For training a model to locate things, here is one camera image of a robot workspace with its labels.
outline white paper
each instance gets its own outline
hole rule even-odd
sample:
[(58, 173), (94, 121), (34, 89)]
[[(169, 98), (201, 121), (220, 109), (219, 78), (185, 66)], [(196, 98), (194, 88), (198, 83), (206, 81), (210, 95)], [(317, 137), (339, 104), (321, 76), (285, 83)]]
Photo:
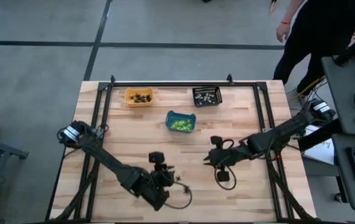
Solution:
[[(309, 125), (306, 127), (306, 134), (309, 135), (313, 131), (319, 129), (316, 126)], [(313, 146), (312, 148), (306, 150), (303, 154), (310, 159), (314, 159), (320, 162), (325, 162), (327, 164), (334, 165), (334, 144), (331, 139), (326, 140), (320, 144)]]

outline person's hand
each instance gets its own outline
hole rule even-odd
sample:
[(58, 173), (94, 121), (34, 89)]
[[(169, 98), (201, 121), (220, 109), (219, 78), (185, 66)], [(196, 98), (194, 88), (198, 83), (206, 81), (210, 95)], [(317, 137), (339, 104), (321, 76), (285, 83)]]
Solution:
[(280, 41), (281, 43), (283, 42), (283, 39), (287, 40), (288, 35), (290, 35), (290, 29), (291, 26), (289, 24), (280, 23), (280, 25), (278, 25), (276, 30), (277, 40)]

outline person's arm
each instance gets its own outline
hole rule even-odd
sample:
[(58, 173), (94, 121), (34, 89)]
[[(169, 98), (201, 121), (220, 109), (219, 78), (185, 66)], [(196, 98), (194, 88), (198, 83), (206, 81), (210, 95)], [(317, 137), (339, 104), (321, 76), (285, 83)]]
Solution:
[(304, 1), (305, 0), (291, 0), (290, 5), (288, 5), (288, 9), (276, 30), (277, 39), (281, 43), (283, 39), (287, 40), (288, 35), (290, 35), (291, 20)]

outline black pants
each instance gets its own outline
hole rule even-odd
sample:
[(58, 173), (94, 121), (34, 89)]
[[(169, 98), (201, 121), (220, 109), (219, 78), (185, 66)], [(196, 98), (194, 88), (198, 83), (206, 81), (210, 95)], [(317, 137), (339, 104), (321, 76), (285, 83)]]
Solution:
[[(312, 19), (300, 18), (300, 15), (298, 15), (292, 27), (291, 35), (284, 46), (283, 57), (277, 64), (274, 80), (282, 80), (285, 85), (294, 66), (309, 54), (311, 58), (308, 72), (298, 84), (298, 92), (300, 93), (314, 81), (324, 76), (321, 58), (338, 55), (344, 51), (351, 41), (353, 32), (343, 30), (345, 32), (340, 32), (339, 35), (329, 35), (328, 31), (322, 31), (328, 30), (328, 27), (320, 27), (322, 25), (323, 22), (315, 23)], [(309, 95), (315, 85), (307, 89), (303, 95)]]

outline black basket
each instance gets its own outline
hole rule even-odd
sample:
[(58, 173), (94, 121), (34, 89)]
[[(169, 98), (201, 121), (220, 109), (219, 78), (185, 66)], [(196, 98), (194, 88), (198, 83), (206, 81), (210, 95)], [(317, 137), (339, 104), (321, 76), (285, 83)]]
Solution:
[(196, 107), (216, 106), (222, 102), (219, 86), (193, 88), (192, 97)]

